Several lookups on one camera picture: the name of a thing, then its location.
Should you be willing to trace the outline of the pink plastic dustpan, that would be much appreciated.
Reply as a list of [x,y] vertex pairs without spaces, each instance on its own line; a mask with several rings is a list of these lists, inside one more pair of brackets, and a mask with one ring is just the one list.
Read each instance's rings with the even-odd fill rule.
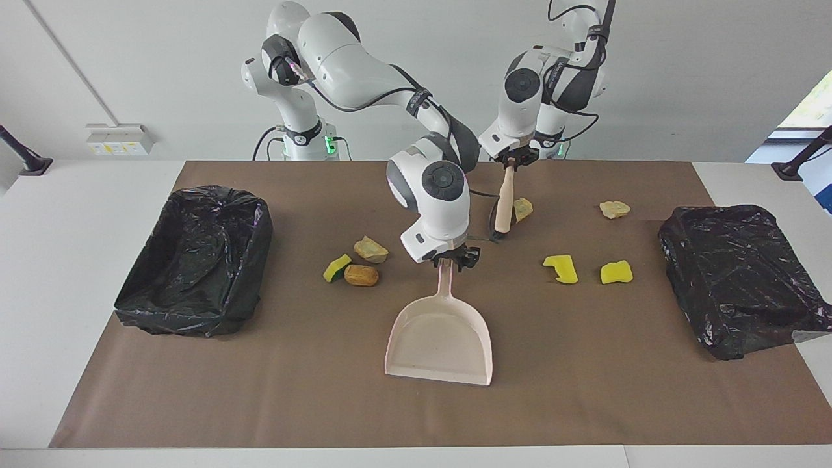
[[443,259],[436,293],[404,306],[393,323],[384,356],[386,375],[491,385],[488,325],[478,310],[452,295],[452,284],[454,267]]

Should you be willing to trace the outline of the orange-brown bread roll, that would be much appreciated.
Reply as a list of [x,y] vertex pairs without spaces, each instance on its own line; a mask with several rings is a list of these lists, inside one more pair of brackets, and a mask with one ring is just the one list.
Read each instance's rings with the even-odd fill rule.
[[374,287],[380,280],[380,273],[371,266],[351,264],[344,270],[344,279],[357,287]]

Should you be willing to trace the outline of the notched yellow sponge scrap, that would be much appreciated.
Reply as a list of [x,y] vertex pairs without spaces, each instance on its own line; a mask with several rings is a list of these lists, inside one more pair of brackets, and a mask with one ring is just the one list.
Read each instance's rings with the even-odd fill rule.
[[573,285],[579,282],[571,255],[550,255],[543,260],[543,266],[552,268],[556,274],[555,280],[561,284]]

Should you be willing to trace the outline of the yellow green sponge scrap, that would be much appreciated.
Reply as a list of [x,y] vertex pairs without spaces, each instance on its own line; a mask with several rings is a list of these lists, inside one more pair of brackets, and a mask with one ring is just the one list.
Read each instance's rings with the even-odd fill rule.
[[329,266],[327,266],[324,270],[324,281],[326,281],[327,283],[332,283],[341,279],[345,274],[345,270],[351,264],[352,259],[348,254],[344,254],[341,257],[338,257],[335,260],[331,261],[331,263],[329,263]]

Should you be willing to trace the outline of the black bag lined bin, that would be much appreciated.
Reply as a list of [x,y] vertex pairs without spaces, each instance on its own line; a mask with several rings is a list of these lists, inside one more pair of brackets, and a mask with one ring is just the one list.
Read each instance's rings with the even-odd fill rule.
[[677,304],[713,358],[832,335],[832,304],[763,207],[678,207],[658,240]]
[[175,190],[114,302],[125,327],[219,337],[255,314],[273,223],[267,202],[220,185]]

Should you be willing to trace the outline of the brown paper table mat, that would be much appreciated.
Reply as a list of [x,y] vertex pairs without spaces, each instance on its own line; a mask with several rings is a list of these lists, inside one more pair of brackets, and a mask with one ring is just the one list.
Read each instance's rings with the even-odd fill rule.
[[[832,443],[832,407],[795,346],[716,361],[696,341],[657,237],[679,205],[709,205],[681,162],[539,162],[518,194],[533,214],[482,243],[454,295],[493,344],[490,386],[384,373],[399,311],[437,272],[399,235],[414,221],[382,162],[188,162],[175,189],[220,185],[264,199],[273,219],[259,306],[219,339],[150,335],[110,318],[51,445],[431,447]],[[599,209],[632,210],[609,220]],[[368,236],[389,250],[371,264]],[[374,287],[324,281],[344,254]],[[571,255],[579,281],[543,260]],[[630,283],[600,269],[626,260]]]

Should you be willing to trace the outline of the bright window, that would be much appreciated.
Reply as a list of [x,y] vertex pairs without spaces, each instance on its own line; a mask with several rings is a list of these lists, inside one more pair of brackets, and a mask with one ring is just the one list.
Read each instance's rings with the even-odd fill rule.
[[832,125],[832,70],[799,102],[778,129],[823,129],[829,125]]

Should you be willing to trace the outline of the white wall socket box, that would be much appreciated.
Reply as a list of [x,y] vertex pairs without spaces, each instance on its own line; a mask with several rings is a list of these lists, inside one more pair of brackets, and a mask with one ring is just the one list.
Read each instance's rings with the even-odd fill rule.
[[138,156],[151,154],[155,141],[142,124],[87,124],[86,145],[95,156]]

